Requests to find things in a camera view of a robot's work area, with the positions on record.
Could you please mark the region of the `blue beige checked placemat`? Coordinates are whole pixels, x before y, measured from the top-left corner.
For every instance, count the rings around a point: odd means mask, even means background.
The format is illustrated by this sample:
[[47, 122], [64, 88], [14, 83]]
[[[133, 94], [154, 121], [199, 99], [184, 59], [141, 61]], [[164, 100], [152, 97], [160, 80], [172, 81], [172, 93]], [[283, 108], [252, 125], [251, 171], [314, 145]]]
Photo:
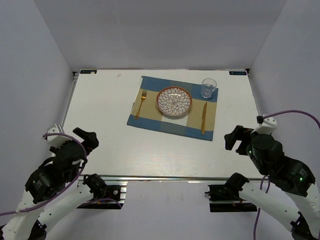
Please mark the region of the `blue beige checked placemat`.
[[212, 141], [219, 90], [210, 98], [202, 85], [142, 76], [127, 125], [182, 137]]

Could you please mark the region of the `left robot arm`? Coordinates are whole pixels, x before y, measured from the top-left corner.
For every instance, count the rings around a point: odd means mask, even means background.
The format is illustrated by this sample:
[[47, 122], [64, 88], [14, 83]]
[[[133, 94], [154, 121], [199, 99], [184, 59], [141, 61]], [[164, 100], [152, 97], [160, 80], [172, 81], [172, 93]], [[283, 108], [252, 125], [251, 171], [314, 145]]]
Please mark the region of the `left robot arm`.
[[53, 156], [44, 160], [28, 178], [18, 207], [10, 212], [13, 217], [0, 228], [2, 240], [44, 240], [74, 209], [105, 196], [107, 186], [95, 173], [87, 175], [82, 184], [56, 204], [46, 207], [78, 180], [88, 155], [99, 146], [95, 132], [77, 127], [73, 133], [82, 141], [54, 127], [42, 136]]

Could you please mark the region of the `floral patterned ceramic plate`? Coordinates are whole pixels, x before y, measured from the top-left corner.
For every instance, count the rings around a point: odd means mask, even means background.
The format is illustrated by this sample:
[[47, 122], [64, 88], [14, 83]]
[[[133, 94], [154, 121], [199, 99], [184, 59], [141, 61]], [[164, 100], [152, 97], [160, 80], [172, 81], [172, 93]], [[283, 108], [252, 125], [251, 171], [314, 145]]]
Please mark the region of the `floral patterned ceramic plate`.
[[190, 93], [178, 86], [166, 87], [156, 97], [158, 109], [171, 117], [186, 114], [191, 109], [192, 103], [193, 99]]

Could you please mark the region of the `gold knife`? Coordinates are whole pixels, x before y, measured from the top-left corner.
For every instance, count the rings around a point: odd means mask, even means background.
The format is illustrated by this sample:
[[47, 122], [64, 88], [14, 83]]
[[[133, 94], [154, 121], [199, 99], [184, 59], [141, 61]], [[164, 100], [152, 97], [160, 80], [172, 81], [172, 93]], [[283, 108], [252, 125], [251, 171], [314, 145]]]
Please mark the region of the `gold knife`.
[[201, 123], [201, 134], [205, 134], [205, 129], [206, 129], [206, 113], [207, 113], [207, 105], [208, 103], [206, 102], [203, 106], [202, 110], [202, 123]]

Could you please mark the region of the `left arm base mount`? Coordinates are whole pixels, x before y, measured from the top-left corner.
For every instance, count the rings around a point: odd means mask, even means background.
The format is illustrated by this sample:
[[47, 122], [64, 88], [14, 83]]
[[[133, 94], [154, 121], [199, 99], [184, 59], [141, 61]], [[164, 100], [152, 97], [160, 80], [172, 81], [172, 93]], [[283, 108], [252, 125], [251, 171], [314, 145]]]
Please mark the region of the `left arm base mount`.
[[123, 206], [121, 201], [122, 186], [107, 184], [99, 175], [85, 174], [78, 184], [88, 185], [93, 192], [93, 198], [80, 206], [78, 209], [120, 210]]

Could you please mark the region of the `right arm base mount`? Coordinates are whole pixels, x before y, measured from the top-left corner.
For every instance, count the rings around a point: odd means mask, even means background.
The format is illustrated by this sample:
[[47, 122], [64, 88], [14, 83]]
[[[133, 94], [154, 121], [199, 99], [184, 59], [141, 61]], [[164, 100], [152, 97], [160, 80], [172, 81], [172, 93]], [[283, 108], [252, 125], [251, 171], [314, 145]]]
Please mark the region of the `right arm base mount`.
[[257, 207], [234, 195], [224, 184], [208, 185], [204, 196], [209, 199], [211, 213], [249, 213], [257, 212]]

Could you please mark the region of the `gold fork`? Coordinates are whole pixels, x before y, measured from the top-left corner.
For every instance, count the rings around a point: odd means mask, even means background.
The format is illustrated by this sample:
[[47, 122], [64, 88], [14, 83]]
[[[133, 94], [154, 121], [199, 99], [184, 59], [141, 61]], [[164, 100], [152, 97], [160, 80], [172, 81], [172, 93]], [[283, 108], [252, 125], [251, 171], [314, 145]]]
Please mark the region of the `gold fork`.
[[143, 102], [146, 100], [147, 98], [147, 90], [146, 89], [143, 89], [142, 90], [142, 94], [141, 94], [141, 98], [140, 98], [140, 105], [139, 105], [139, 108], [134, 116], [134, 119], [135, 120], [138, 120], [139, 117], [140, 117], [140, 113], [141, 113], [141, 107], [142, 107], [142, 104]]

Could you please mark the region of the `clear drinking glass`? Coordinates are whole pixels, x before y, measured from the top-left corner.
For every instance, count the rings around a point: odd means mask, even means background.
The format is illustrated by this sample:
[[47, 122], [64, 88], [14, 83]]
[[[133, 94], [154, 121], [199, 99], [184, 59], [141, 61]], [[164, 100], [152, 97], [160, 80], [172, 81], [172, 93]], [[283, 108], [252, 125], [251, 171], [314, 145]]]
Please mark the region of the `clear drinking glass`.
[[206, 78], [201, 83], [200, 94], [203, 98], [209, 99], [217, 87], [217, 82], [212, 78]]

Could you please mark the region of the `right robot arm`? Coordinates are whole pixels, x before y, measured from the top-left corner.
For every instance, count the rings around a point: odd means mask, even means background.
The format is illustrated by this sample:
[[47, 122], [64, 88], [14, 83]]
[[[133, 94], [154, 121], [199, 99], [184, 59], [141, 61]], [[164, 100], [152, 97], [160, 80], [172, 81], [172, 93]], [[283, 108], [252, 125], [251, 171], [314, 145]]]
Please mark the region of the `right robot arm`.
[[310, 168], [283, 152], [282, 144], [271, 134], [257, 133], [241, 125], [224, 136], [225, 149], [230, 151], [237, 141], [236, 152], [248, 156], [258, 172], [294, 203], [291, 207], [259, 189], [248, 178], [235, 172], [225, 183], [226, 195], [241, 198], [283, 225], [295, 240], [320, 238], [320, 193]]

